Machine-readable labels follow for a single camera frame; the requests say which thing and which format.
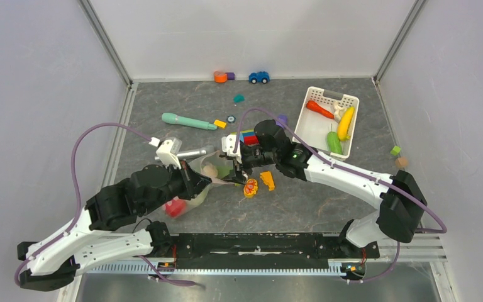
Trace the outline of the white toy garlic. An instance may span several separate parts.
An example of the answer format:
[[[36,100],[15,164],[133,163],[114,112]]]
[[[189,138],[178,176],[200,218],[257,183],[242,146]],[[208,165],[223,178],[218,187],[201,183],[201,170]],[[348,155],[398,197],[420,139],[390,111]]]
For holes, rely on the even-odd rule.
[[[217,179],[219,171],[218,171],[218,169],[215,165],[207,164],[207,165],[203,166],[202,173],[205,176],[210,177],[211,179]]]

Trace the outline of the yellow toy banana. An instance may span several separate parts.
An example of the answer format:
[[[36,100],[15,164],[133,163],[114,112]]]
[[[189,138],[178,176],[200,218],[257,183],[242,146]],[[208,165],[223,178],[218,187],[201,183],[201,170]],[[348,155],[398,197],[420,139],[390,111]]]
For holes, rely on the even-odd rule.
[[[343,114],[339,124],[338,124],[338,139],[340,141],[345,141],[349,139],[348,136],[348,129],[350,127],[350,124],[352,122],[353,116],[354,116],[355,108],[354,107],[349,107]]]

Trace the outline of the short green toy gourd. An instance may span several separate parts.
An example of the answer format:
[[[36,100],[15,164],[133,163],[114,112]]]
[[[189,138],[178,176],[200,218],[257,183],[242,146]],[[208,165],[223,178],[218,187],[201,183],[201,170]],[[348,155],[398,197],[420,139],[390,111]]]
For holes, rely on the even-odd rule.
[[[337,132],[330,131],[326,136],[328,149],[331,153],[342,155],[343,149]]]

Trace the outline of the red toy apple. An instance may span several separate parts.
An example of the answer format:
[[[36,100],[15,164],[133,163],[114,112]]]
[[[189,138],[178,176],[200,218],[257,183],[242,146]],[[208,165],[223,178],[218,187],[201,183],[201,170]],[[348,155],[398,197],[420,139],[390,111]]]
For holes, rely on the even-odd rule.
[[[164,212],[171,218],[177,218],[187,211],[187,201],[174,198],[163,205]]]

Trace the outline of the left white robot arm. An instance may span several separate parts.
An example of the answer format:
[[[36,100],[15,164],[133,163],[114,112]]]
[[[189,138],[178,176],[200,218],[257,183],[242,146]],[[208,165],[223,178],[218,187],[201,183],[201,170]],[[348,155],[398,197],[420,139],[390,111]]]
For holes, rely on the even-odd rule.
[[[174,254],[174,241],[165,223],[151,222],[124,237],[96,243],[121,227],[136,223],[174,198],[199,196],[212,179],[194,171],[186,161],[180,167],[148,165],[117,184],[102,188],[76,212],[63,230],[40,242],[21,242],[14,281],[23,289],[53,291],[100,264],[118,258]]]

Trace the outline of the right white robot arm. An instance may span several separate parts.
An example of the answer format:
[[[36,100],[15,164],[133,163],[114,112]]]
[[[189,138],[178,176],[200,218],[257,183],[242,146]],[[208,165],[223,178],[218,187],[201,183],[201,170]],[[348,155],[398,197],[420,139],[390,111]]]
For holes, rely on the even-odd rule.
[[[409,243],[419,229],[427,205],[414,177],[406,171],[391,175],[368,171],[293,142],[274,120],[254,129],[257,144],[247,145],[236,135],[221,139],[223,156],[234,166],[227,181],[244,183],[255,167],[274,165],[283,175],[323,184],[371,205],[375,212],[347,223],[338,239],[339,251],[357,255],[369,243],[390,238]]]

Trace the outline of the white toy mushroom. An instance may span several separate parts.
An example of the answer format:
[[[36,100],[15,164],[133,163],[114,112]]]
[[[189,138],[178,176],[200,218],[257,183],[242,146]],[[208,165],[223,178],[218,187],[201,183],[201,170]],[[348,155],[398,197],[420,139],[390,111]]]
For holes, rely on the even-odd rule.
[[[347,110],[347,107],[340,106],[339,103],[337,102],[333,103],[333,116],[334,116],[334,120],[337,123],[341,122],[341,119],[343,118],[343,115],[345,114],[346,110]]]

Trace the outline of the green toy cabbage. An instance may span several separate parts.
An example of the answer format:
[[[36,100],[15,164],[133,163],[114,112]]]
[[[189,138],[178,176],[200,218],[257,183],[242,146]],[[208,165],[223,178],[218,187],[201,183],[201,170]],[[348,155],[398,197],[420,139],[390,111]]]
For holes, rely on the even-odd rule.
[[[206,199],[209,192],[209,188],[207,187],[201,193],[199,193],[195,198],[186,201],[186,210],[190,211],[194,208],[200,206],[204,200]]]

